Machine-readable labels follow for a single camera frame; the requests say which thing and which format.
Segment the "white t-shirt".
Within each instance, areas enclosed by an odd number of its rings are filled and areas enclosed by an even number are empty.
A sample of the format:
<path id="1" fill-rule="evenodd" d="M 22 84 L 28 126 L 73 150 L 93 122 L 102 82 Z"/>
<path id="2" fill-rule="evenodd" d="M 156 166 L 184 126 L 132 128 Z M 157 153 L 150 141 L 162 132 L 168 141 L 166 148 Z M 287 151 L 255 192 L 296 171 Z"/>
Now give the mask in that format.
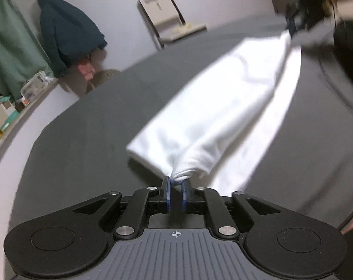
<path id="1" fill-rule="evenodd" d="M 288 32 L 247 37 L 189 81 L 126 151 L 173 185 L 244 190 L 278 133 L 301 73 Z"/>

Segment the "white folding chair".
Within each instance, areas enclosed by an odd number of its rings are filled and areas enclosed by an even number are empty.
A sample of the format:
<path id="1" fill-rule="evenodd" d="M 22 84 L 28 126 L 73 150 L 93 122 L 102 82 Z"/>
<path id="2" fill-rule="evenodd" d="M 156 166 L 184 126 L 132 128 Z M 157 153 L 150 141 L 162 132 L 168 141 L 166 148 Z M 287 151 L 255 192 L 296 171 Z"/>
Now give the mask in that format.
<path id="1" fill-rule="evenodd" d="M 175 0 L 138 0 L 138 6 L 161 49 L 207 31 L 206 24 L 187 22 Z"/>

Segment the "grey bed sheet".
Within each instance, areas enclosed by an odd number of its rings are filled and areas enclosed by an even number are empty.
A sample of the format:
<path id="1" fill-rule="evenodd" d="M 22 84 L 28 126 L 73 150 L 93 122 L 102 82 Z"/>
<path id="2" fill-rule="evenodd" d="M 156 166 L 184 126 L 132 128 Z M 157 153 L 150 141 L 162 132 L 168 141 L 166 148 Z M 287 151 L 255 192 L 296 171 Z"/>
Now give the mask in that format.
<path id="1" fill-rule="evenodd" d="M 245 37 L 272 36 L 281 16 L 245 18 L 172 45 L 110 78 L 55 118 L 35 141 L 9 227 L 110 191 L 160 180 L 125 147 L 193 75 Z M 353 84 L 335 58 L 334 28 L 300 32 L 301 77 L 282 127 L 246 192 L 344 227 L 353 219 Z"/>

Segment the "pink plush toy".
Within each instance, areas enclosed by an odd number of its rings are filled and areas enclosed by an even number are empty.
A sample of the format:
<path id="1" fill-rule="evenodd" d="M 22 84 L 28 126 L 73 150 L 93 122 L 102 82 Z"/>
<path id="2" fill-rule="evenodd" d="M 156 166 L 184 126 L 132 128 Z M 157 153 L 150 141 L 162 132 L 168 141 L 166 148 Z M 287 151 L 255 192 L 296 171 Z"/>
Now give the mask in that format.
<path id="1" fill-rule="evenodd" d="M 87 54 L 84 58 L 78 61 L 77 69 L 87 82 L 93 79 L 95 68 L 92 63 L 91 54 Z"/>

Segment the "clear plastic container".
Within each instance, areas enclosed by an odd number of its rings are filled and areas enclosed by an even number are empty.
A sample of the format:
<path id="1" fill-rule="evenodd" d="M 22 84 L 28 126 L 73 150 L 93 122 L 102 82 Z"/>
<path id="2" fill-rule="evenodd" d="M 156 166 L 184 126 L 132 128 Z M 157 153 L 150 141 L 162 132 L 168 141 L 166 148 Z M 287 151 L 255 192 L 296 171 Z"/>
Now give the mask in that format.
<path id="1" fill-rule="evenodd" d="M 39 71 L 25 84 L 23 84 L 20 93 L 24 99 L 31 102 L 49 85 L 47 75 L 44 71 Z"/>

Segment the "white teal small box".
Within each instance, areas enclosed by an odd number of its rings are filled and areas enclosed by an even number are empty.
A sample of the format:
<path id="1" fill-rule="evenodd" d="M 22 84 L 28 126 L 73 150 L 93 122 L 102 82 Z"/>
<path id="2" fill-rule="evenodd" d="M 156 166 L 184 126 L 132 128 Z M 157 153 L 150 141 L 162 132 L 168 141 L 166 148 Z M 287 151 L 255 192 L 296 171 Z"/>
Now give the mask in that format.
<path id="1" fill-rule="evenodd" d="M 18 115 L 18 111 L 10 101 L 2 102 L 0 104 L 0 131 L 4 132 Z"/>

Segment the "dark teal hanging jacket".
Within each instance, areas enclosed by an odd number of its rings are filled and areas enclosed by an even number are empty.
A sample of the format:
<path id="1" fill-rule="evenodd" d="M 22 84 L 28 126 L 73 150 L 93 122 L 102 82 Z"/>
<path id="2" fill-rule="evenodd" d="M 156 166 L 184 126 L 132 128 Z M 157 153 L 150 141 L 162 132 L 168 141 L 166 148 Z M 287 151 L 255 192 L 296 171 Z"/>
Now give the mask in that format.
<path id="1" fill-rule="evenodd" d="M 96 24 L 80 9 L 64 0 L 37 0 L 44 50 L 53 73 L 60 78 L 75 64 L 103 50 L 107 41 Z"/>

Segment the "green curtain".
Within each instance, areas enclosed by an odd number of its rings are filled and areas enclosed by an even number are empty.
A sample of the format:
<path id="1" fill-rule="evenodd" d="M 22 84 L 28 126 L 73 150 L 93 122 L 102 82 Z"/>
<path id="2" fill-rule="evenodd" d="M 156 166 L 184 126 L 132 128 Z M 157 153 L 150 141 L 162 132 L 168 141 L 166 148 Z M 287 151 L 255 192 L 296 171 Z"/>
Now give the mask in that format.
<path id="1" fill-rule="evenodd" d="M 25 82 L 39 71 L 53 76 L 50 61 L 11 0 L 0 0 L 0 94 L 21 97 Z"/>

